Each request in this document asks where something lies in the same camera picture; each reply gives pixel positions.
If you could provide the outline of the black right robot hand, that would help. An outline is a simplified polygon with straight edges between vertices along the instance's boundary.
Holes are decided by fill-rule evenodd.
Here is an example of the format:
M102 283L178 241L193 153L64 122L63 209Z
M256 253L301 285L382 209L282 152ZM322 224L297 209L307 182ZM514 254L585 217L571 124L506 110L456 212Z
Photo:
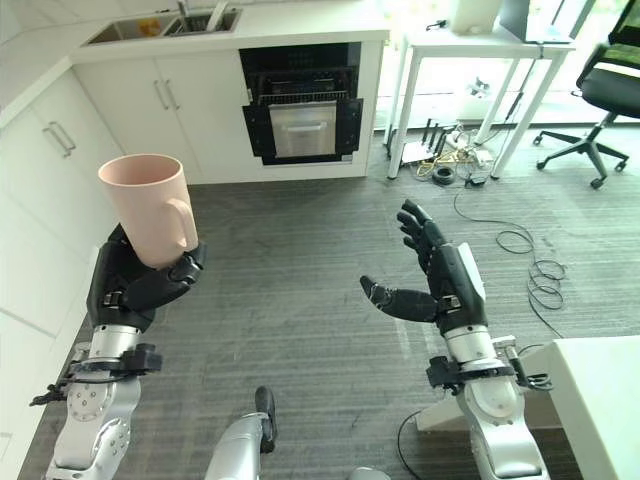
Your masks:
M365 296L380 311L406 321L433 323L442 335L457 328L488 325L475 269L464 263L459 249L443 236L434 220L407 199L397 213L403 243L415 251L426 276L427 292L390 288L360 277Z

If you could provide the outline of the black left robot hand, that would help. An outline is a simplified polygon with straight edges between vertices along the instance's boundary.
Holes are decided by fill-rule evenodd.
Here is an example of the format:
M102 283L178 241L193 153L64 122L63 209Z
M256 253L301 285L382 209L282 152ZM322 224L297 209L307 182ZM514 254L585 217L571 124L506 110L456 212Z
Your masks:
M86 300L91 326L124 325L146 331L155 310L185 295L207 259L205 242L174 263L154 269L143 264L118 225L101 246Z

